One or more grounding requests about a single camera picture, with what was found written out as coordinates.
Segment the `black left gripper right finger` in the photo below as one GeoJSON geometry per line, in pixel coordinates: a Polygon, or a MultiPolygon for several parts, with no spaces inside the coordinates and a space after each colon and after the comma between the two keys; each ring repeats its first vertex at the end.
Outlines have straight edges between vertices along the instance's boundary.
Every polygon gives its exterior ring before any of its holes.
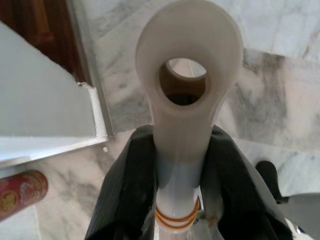
{"type": "Polygon", "coordinates": [[[232,138],[212,128],[201,193],[210,236],[224,240],[291,240],[292,232],[260,173],[232,138]]]}

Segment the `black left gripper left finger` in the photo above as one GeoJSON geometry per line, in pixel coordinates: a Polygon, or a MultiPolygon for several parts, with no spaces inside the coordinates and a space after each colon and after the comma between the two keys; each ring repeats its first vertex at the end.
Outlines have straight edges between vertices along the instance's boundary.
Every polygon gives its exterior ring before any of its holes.
{"type": "Polygon", "coordinates": [[[85,239],[154,238],[156,160],[152,125],[138,127],[103,180],[85,239]]]}

